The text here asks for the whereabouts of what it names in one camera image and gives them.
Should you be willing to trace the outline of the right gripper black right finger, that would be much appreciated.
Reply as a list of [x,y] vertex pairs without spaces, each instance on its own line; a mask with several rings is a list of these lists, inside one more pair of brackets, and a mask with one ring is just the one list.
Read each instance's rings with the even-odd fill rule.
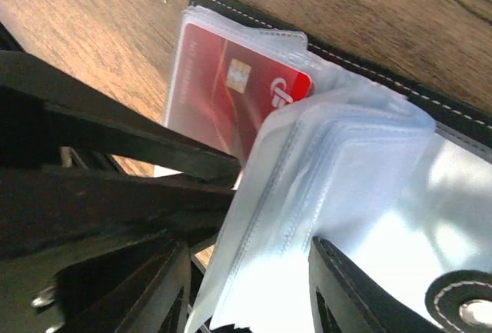
[[440,332],[400,303],[328,240],[314,237],[308,256],[316,332]]

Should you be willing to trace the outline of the black leather card holder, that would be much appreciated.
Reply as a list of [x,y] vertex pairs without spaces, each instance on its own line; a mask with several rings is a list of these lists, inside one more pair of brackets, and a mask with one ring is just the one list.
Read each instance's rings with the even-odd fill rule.
[[489,332],[491,116],[235,0],[190,0],[178,41],[188,22],[313,85],[267,116],[240,163],[186,331],[316,332],[319,237],[440,332]]

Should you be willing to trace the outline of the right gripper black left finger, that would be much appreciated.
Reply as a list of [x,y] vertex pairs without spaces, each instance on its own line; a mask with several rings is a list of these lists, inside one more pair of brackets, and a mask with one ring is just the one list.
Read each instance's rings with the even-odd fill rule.
[[65,269],[66,332],[182,332],[191,288],[188,246],[157,238]]

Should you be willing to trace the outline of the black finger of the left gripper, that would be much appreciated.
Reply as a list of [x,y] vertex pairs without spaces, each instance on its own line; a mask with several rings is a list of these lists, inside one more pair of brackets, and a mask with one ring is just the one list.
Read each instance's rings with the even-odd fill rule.
[[1,53],[1,85],[37,102],[60,146],[133,158],[201,179],[235,178],[238,160],[169,130],[26,52]]
[[197,244],[218,233],[234,191],[87,169],[1,170],[1,247],[37,248],[130,224]]

